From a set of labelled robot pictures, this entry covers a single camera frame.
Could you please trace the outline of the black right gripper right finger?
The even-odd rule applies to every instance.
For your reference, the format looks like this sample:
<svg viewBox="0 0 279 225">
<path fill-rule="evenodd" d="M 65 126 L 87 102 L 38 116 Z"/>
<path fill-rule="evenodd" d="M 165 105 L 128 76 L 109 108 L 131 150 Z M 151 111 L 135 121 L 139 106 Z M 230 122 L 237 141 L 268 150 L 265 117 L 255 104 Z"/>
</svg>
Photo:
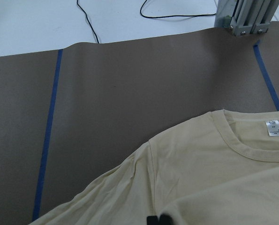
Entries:
<svg viewBox="0 0 279 225">
<path fill-rule="evenodd" d="M 164 208 L 159 213 L 159 224 L 160 225 L 173 225 L 173 218 L 167 208 Z"/>
</svg>

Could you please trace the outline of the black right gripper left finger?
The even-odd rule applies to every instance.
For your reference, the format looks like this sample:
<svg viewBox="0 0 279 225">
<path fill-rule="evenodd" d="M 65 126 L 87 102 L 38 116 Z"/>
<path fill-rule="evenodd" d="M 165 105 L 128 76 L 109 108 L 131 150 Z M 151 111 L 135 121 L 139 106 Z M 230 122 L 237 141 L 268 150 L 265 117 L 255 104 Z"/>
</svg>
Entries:
<svg viewBox="0 0 279 225">
<path fill-rule="evenodd" d="M 146 224 L 147 225 L 158 225 L 158 216 L 147 216 Z"/>
</svg>

